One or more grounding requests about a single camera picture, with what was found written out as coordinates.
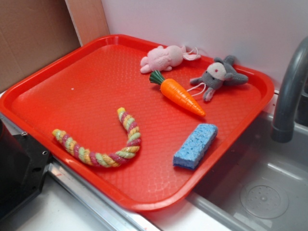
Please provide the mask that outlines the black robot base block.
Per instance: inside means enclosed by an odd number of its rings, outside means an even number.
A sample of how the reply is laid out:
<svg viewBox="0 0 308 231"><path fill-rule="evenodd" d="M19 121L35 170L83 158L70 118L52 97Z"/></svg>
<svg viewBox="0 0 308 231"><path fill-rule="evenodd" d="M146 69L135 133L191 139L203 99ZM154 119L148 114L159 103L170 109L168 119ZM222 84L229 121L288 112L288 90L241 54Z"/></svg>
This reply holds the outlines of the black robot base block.
<svg viewBox="0 0 308 231"><path fill-rule="evenodd" d="M50 158L50 151L31 135L12 135L0 123L1 221L41 193Z"/></svg>

